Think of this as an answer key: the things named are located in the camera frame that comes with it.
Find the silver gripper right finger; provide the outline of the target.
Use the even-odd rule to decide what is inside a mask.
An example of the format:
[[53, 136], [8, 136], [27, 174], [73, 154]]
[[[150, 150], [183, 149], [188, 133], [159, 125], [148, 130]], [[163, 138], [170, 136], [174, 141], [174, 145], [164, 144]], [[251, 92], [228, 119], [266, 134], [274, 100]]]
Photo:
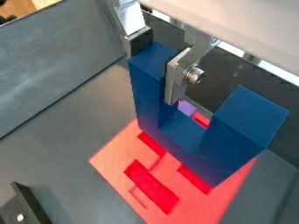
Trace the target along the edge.
[[184, 41], [191, 45], [167, 62], [164, 102], [174, 105], [184, 95], [187, 84], [202, 82], [204, 71], [199, 68], [202, 57], [222, 42], [210, 34], [186, 26]]

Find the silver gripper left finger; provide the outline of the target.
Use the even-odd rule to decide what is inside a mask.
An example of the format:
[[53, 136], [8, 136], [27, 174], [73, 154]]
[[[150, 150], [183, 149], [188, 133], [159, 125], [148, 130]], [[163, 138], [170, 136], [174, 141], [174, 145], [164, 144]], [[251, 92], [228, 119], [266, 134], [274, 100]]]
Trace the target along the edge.
[[136, 0], [111, 0], [126, 56], [131, 58], [154, 43], [154, 29], [146, 25]]

